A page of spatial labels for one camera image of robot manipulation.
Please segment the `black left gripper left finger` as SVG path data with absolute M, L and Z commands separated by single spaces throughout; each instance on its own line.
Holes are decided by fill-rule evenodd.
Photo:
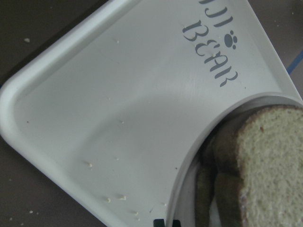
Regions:
M 155 219 L 153 221 L 153 227 L 165 227 L 164 219 Z

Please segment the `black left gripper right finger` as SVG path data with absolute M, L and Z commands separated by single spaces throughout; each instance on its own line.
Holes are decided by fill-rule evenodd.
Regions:
M 181 222 L 178 219 L 174 219 L 172 223 L 172 227 L 181 227 Z

